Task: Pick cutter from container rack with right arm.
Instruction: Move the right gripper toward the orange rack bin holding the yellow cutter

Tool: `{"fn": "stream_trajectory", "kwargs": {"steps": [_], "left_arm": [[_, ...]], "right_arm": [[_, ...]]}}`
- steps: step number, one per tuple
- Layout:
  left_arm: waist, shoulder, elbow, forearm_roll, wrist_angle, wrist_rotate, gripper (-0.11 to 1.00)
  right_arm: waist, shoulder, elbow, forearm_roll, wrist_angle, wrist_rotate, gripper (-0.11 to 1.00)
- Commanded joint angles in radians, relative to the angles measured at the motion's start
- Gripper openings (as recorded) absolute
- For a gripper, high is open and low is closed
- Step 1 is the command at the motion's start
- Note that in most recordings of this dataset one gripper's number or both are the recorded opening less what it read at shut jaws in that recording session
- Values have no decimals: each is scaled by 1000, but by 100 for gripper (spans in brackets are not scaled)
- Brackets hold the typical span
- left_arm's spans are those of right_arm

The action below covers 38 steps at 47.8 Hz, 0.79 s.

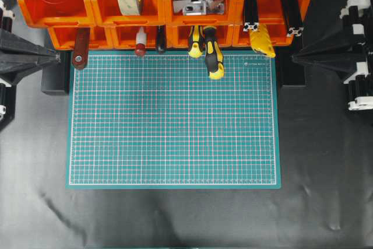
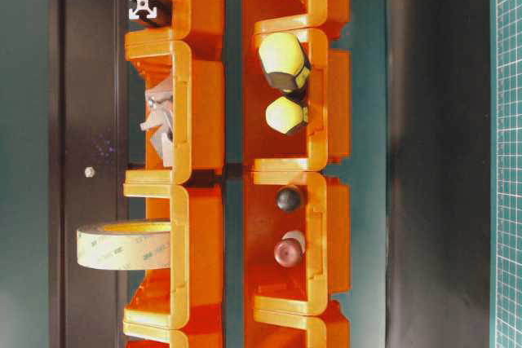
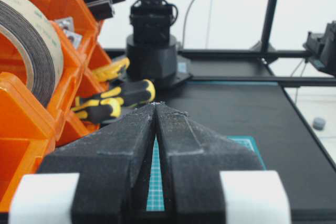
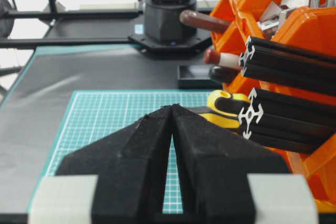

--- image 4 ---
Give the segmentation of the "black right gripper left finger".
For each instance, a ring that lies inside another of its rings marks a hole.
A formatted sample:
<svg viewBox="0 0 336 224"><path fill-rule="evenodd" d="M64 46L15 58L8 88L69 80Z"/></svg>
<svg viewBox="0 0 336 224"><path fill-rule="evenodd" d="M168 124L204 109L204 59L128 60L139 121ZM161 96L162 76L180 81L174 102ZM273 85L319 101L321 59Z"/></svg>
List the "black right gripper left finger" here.
<svg viewBox="0 0 336 224"><path fill-rule="evenodd" d="M41 180L29 223L142 223L160 210L172 133L164 106L66 155Z"/></svg>

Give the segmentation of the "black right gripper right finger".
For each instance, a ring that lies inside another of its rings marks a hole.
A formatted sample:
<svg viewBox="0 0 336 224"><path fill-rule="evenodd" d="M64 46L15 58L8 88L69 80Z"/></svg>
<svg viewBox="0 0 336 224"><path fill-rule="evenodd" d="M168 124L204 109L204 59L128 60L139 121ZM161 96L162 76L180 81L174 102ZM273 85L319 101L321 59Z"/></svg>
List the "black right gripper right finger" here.
<svg viewBox="0 0 336 224"><path fill-rule="evenodd" d="M259 144L174 105L185 207L206 223L318 223L305 179Z"/></svg>

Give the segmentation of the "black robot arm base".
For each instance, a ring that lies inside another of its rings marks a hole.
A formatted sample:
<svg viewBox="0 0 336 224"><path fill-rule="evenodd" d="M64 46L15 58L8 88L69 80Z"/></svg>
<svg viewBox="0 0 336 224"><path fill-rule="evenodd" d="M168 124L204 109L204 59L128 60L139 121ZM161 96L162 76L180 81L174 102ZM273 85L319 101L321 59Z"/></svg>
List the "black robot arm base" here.
<svg viewBox="0 0 336 224"><path fill-rule="evenodd" d="M143 15L133 19L129 40L151 51L189 51L210 45L210 32L180 21L197 0L144 0Z"/></svg>

